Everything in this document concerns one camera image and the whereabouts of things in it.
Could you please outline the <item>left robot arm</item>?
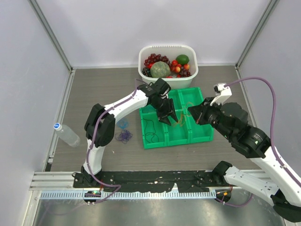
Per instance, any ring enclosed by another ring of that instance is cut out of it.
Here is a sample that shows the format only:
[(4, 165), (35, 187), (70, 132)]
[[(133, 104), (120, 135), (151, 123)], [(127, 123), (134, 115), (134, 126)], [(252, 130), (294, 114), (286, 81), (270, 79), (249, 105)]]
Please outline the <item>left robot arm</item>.
[(158, 121), (170, 125), (169, 118), (177, 121), (174, 102), (168, 97), (169, 84), (159, 78), (154, 83), (142, 83), (128, 96), (105, 106), (95, 104), (84, 126), (87, 138), (86, 159), (79, 173), (74, 173), (75, 188), (110, 187), (100, 180), (102, 158), (106, 146), (115, 136), (115, 125), (128, 114), (151, 105)]

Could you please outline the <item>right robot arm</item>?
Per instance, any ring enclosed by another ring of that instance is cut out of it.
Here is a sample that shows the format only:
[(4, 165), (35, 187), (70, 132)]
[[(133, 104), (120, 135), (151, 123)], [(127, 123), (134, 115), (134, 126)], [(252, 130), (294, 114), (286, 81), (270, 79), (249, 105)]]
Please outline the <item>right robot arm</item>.
[(218, 186), (239, 186), (265, 200), (275, 212), (290, 222), (301, 220), (301, 178), (280, 156), (271, 139), (248, 123), (248, 113), (237, 103), (210, 105), (210, 98), (188, 107), (196, 124), (210, 124), (240, 154), (259, 166), (271, 183), (244, 174), (232, 164), (221, 161), (212, 174)]

